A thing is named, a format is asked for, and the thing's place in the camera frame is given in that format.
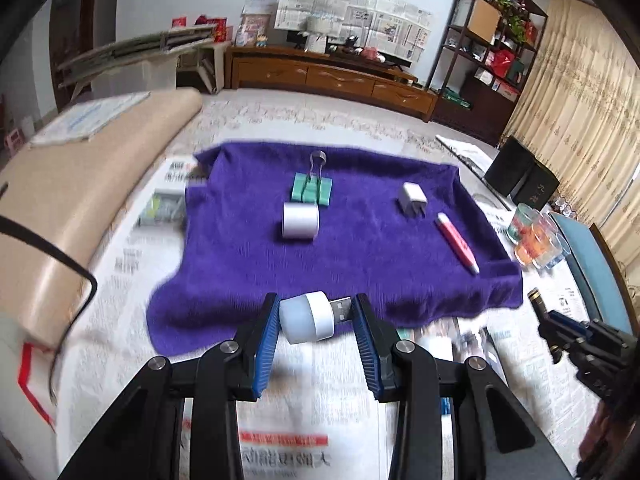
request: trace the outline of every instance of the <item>purple cloth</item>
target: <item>purple cloth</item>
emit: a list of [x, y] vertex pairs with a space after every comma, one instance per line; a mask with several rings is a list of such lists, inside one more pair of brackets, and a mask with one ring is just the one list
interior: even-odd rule
[[[182, 263], [146, 314], [158, 352], [171, 356], [231, 338], [267, 292], [290, 298], [322, 290], [330, 299], [365, 292], [378, 316], [402, 327], [522, 304], [520, 269], [455, 166], [322, 148], [322, 174], [334, 185], [329, 207], [320, 208], [320, 232], [312, 242], [283, 240], [282, 204], [317, 148], [233, 142], [196, 156], [210, 176], [187, 188]], [[422, 187], [426, 218], [402, 214], [396, 197], [403, 182]], [[439, 212], [471, 247], [478, 276], [436, 227]]]

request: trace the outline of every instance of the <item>door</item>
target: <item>door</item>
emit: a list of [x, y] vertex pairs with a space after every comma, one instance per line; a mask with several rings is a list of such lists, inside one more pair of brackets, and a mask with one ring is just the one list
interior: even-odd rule
[[[74, 87], [59, 88], [58, 66], [94, 47], [94, 0], [52, 0], [49, 17], [49, 60], [56, 107], [61, 112], [71, 101]], [[89, 91], [90, 85], [82, 89]]]

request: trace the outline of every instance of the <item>red pen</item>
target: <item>red pen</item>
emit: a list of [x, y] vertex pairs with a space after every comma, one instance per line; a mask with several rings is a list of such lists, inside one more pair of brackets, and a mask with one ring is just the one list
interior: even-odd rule
[[472, 274], [478, 274], [480, 272], [480, 267], [478, 267], [476, 257], [471, 252], [471, 249], [465, 242], [465, 239], [451, 223], [449, 217], [444, 213], [438, 213], [436, 224], [462, 264], [469, 269]]

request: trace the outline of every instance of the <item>beige patterned curtain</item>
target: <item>beige patterned curtain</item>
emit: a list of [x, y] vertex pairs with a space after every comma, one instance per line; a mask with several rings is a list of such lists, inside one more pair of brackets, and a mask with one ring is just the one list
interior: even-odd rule
[[601, 231], [626, 278], [636, 315], [640, 315], [640, 178], [633, 182]]
[[640, 71], [595, 7], [550, 0], [548, 16], [504, 137], [554, 172], [578, 220], [600, 225], [640, 160]]

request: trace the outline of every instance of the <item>wooden drawer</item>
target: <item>wooden drawer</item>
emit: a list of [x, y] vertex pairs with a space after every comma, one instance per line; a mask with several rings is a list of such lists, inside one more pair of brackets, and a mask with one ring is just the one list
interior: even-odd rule
[[316, 88], [327, 88], [338, 92], [370, 96], [373, 90], [373, 79], [351, 70], [310, 66], [306, 76], [306, 84]]
[[429, 111], [433, 100], [436, 98], [436, 96], [432, 96], [424, 90], [412, 89], [409, 86], [392, 83], [376, 83], [371, 97], [423, 113]]
[[271, 59], [238, 61], [238, 79], [258, 83], [287, 83], [303, 85], [308, 67], [304, 63]]

